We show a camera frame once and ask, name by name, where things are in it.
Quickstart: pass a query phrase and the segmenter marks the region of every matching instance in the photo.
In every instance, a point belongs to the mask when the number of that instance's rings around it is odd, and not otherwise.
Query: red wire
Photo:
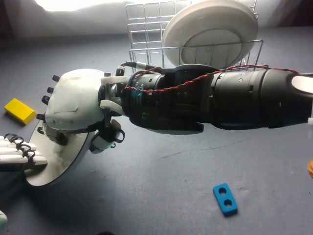
[[[224,70],[219,70],[219,71],[215,71],[215,72],[212,72],[212,73],[208,73],[206,75],[202,75],[202,76],[199,76],[191,81],[188,81],[188,82],[185,82],[179,86],[176,86],[176,87],[169,87],[169,88],[163,88],[163,89],[160,89],[160,90],[141,90],[141,89],[138,89],[136,87],[130,87],[130,86],[126,86],[125,89],[126,90],[134,90],[134,91],[138,91],[138,92],[144,92],[144,93],[152,93],[152,92],[166,92],[166,91],[170,91],[170,90],[178,90],[178,89],[181,89],[182,87],[186,86],[186,85],[189,85],[191,83],[194,83],[196,82],[197,80],[199,79],[204,79],[204,78],[209,78],[211,75],[213,74],[217,74],[217,73],[220,73],[220,72],[225,72],[225,71],[231,71],[231,70],[234,70],[234,69],[246,69],[246,68],[257,68],[257,69],[265,69],[265,70],[281,70],[281,71],[290,71],[290,72],[294,72],[294,73],[299,73],[297,72],[296,70],[289,70],[289,69],[280,69],[280,68],[269,68],[269,67],[265,67],[265,66],[258,66],[258,65],[244,65],[244,66],[241,66],[241,65],[237,65],[237,66],[231,66],[231,67],[228,67],[227,69],[224,69]],[[144,71],[143,73],[141,74],[138,74],[136,76],[137,77],[140,77],[148,72],[154,72],[154,71],[157,71],[157,70],[160,70],[161,67],[155,67],[153,69],[150,69],[150,70],[146,70]]]

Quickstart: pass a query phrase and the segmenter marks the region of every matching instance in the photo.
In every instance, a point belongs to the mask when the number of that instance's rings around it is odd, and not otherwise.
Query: yellow sponge
[[[36,112],[17,99],[12,99],[4,109],[25,125],[36,116]]]

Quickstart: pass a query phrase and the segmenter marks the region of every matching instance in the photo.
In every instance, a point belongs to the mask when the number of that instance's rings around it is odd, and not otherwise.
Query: hole
[[[225,195],[226,194],[226,189],[225,188],[220,188],[219,189],[220,195]]]
[[[231,201],[229,199],[226,199],[224,201],[224,205],[227,206],[227,207],[231,207],[232,203],[231,203]]]

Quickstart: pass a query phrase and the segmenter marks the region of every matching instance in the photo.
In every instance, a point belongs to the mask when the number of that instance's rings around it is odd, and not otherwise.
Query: table
[[[313,71],[313,27],[263,29],[259,64]],[[75,69],[115,72],[128,60],[127,35],[1,42],[0,105],[17,98],[37,113],[55,85],[52,76]],[[20,173],[0,173],[0,210],[7,235],[305,235],[312,234],[313,129],[307,124],[244,131],[210,124],[189,136],[154,133],[122,124],[115,149],[88,152],[57,184],[32,188]],[[29,140],[2,110],[0,133]],[[239,211],[223,217],[212,188],[228,183]]]

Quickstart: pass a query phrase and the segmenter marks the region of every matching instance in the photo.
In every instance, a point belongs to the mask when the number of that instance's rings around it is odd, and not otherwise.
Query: bright light
[[[85,7],[113,1],[114,0],[36,0],[36,3],[46,11],[76,11]]]

